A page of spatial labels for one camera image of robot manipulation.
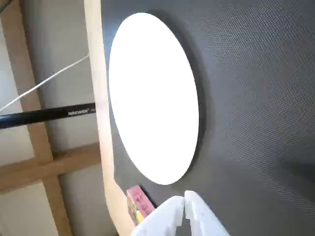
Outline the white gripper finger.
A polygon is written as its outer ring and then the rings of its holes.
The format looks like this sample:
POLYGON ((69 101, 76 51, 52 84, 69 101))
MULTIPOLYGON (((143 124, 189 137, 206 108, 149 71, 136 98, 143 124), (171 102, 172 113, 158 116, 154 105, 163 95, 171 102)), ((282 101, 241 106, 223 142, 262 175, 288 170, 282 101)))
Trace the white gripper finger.
POLYGON ((173 196, 157 207, 138 226, 132 236, 175 236, 182 225, 184 197, 173 196))
POLYGON ((190 221, 192 236, 229 236, 211 208, 194 191, 184 193, 185 217, 190 221))

